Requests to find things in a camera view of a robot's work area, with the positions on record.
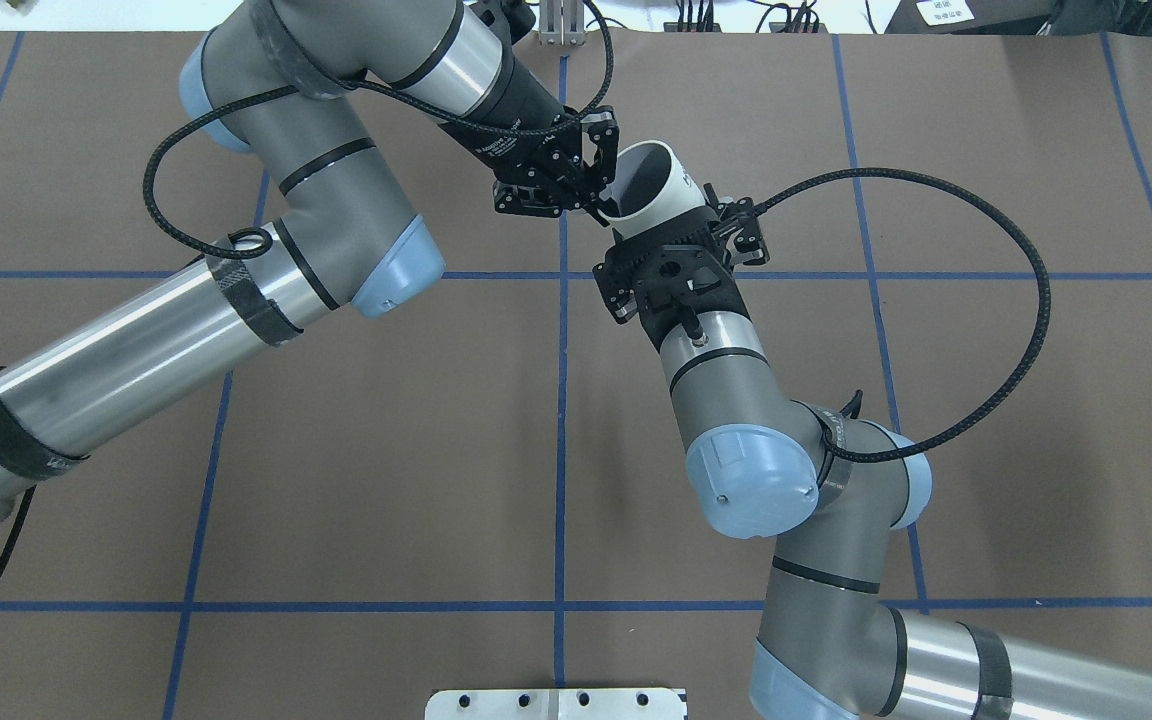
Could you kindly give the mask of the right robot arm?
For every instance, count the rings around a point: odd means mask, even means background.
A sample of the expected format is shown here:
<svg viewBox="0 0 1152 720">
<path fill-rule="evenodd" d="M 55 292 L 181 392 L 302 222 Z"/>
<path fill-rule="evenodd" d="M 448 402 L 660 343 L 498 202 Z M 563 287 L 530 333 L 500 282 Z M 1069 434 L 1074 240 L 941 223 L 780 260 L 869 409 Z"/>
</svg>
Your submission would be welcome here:
<svg viewBox="0 0 1152 720">
<path fill-rule="evenodd" d="M 1038 290 L 1034 329 L 1000 388 L 950 429 L 914 442 L 842 409 L 785 397 L 733 268 L 765 260 L 758 220 L 773 202 L 844 179 L 899 179 L 952 194 L 1026 256 Z M 772 200 L 685 194 L 646 275 L 667 281 L 645 323 L 685 444 L 685 473 L 723 536 L 774 538 L 750 702 L 765 719 L 1152 719 L 1152 673 L 950 623 L 879 600 L 893 530 L 931 498 L 925 450 L 1001 406 L 1041 351 L 1049 274 L 1018 225 L 956 184 L 890 168 L 823 174 Z"/>
</svg>

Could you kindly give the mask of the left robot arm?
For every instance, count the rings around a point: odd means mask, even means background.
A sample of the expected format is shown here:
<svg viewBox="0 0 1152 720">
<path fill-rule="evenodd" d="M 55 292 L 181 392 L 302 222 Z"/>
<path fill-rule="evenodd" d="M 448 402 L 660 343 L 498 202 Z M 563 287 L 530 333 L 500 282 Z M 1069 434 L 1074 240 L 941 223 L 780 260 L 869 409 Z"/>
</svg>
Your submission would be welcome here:
<svg viewBox="0 0 1152 720">
<path fill-rule="evenodd" d="M 357 88 L 438 120 L 493 170 L 515 215 L 602 214 L 617 124 L 604 104 L 558 100 L 515 55 L 521 1 L 247 1 L 180 73 L 191 120 L 152 152 L 147 213 L 198 258 L 109 313 L 0 367 L 0 523 L 38 483 L 338 306 L 380 316 L 445 264 L 347 101 Z M 273 222 L 204 242 L 157 209 L 157 168 L 205 129 L 253 152 L 285 197 Z"/>
</svg>

